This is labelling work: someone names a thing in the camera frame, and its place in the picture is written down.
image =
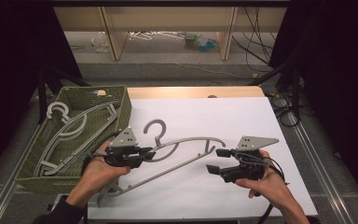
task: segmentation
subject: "sleeve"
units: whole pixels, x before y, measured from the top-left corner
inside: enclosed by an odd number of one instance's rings
[[[61,196],[53,211],[48,215],[37,217],[33,224],[77,224],[84,216],[86,208],[74,207],[67,203],[67,196]]]
[[[310,224],[321,224],[321,221],[317,217],[307,216],[307,219],[310,222]]]

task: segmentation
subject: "hand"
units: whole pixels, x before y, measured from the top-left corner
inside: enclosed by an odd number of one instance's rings
[[[101,150],[105,150],[110,142],[104,142]],[[108,165],[102,157],[94,157],[80,181],[72,189],[66,202],[77,207],[86,206],[92,195],[98,193],[103,187],[109,184],[113,179],[130,172],[130,167],[114,167]]]
[[[260,149],[261,156],[268,157],[267,151]],[[281,176],[272,169],[267,169],[261,180],[238,179],[238,186],[250,189],[249,198],[253,198],[258,192],[269,202],[281,210],[287,223],[309,223],[304,211],[296,201],[292,192],[287,188]]]

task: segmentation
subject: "green storage bin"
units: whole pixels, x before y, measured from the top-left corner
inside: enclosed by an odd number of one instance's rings
[[[56,102],[62,102],[69,108],[69,118],[73,118],[83,111],[96,105],[121,101],[115,109],[118,117],[113,121],[97,138],[93,141],[87,151],[78,156],[78,160],[68,170],[60,175],[53,176],[34,176],[34,169],[39,163],[39,159],[48,145],[51,138],[64,125],[61,121],[62,113],[54,110],[52,119],[45,119],[37,135],[31,143],[28,153],[22,162],[21,168],[16,175],[16,181],[28,190],[42,193],[69,193],[81,176],[81,168],[87,152],[98,147],[110,134],[124,130],[129,126],[131,116],[131,101],[126,86],[113,87],[64,87],[57,96]],[[78,137],[68,141],[61,141],[54,149],[48,162],[60,164],[72,152],[87,141],[94,133],[106,123],[110,114],[106,109],[101,109],[89,113],[86,126]]]

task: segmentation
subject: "person's left hand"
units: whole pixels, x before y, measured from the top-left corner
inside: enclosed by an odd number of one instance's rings
[[[109,143],[104,142],[100,149],[105,150]],[[116,177],[128,174],[130,170],[130,167],[127,166],[110,166],[102,157],[94,157],[66,201],[73,206],[84,207],[92,195],[98,193]]]

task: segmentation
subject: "white board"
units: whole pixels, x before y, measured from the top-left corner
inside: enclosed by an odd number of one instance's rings
[[[295,161],[284,140],[268,98],[209,98],[209,99],[147,99],[131,100],[130,126],[139,147],[154,147],[159,125],[152,125],[147,134],[144,126],[152,119],[162,119],[167,132],[161,143],[180,138],[207,136],[235,148],[243,135],[278,138],[279,143],[264,147],[275,159],[290,182],[289,189],[303,207],[306,215],[317,215]],[[211,146],[222,147],[211,142]],[[144,162],[140,168],[120,178],[119,185],[125,189],[152,175],[203,153],[205,142],[183,143],[166,160]],[[165,155],[158,151],[155,158]],[[236,166],[233,158],[219,158],[215,152],[184,167],[132,189],[117,197],[107,195],[102,207],[96,206],[96,197],[89,202],[89,219],[116,221],[155,220],[219,220],[260,217],[269,202],[263,198],[248,198],[248,189],[225,183],[219,175],[210,175],[206,164],[221,168]],[[281,216],[273,209],[271,216]]]

